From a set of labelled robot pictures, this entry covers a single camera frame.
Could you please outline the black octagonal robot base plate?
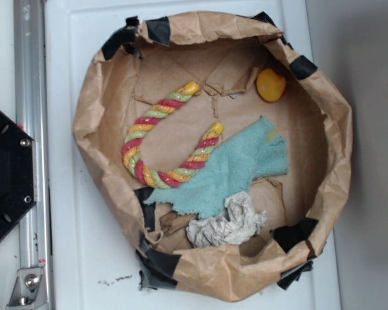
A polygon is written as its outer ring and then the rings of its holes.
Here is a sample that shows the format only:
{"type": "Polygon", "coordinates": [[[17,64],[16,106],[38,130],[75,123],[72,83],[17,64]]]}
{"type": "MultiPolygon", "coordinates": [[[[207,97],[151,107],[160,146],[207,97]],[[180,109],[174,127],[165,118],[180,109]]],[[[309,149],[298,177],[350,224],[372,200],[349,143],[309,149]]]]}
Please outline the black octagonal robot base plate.
{"type": "Polygon", "coordinates": [[[0,242],[36,203],[34,140],[0,111],[0,242]]]}

